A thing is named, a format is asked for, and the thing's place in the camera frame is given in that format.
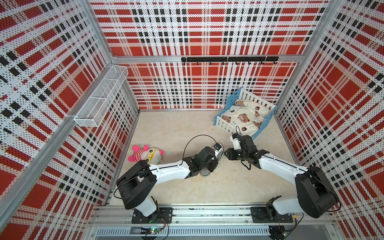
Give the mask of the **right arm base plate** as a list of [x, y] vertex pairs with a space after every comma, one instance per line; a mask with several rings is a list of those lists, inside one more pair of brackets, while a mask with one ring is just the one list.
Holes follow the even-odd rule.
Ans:
[[251, 207], [251, 217], [253, 223], [293, 223], [290, 214], [280, 215], [272, 208]]

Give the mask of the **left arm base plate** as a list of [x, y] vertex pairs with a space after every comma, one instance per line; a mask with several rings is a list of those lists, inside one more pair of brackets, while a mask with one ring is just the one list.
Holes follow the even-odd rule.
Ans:
[[145, 217], [139, 210], [135, 209], [132, 224], [170, 224], [173, 218], [173, 208], [160, 207], [149, 217]]

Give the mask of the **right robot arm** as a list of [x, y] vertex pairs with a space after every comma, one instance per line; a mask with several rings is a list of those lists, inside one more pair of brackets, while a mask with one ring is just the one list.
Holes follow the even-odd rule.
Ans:
[[247, 169], [255, 166], [269, 171], [296, 187], [295, 196], [286, 198], [278, 196], [267, 202], [269, 218], [275, 219], [293, 213], [305, 213], [312, 218], [319, 218], [340, 204], [334, 188], [322, 169], [295, 165], [277, 158], [266, 150], [258, 150], [250, 136], [233, 134], [230, 140], [234, 147], [224, 152], [230, 161], [248, 162]]

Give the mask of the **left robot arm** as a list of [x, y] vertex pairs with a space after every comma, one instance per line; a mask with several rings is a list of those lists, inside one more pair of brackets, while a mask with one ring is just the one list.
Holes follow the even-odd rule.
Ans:
[[117, 190], [125, 209], [136, 209], [145, 217], [151, 216], [158, 210], [158, 204], [149, 196], [155, 186], [197, 175], [209, 176], [218, 166], [223, 153], [223, 146], [216, 143], [192, 157], [170, 164], [137, 162], [117, 180]]

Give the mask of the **grey canvas sneaker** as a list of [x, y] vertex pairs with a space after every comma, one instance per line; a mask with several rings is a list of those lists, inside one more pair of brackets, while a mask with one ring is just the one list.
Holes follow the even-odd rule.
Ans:
[[202, 176], [203, 178], [206, 178], [211, 173], [213, 173], [213, 171], [217, 168], [219, 162], [221, 161], [223, 154], [224, 154], [224, 145], [223, 145], [223, 153], [221, 155], [218, 155], [212, 158], [208, 166], [200, 171], [200, 176]]

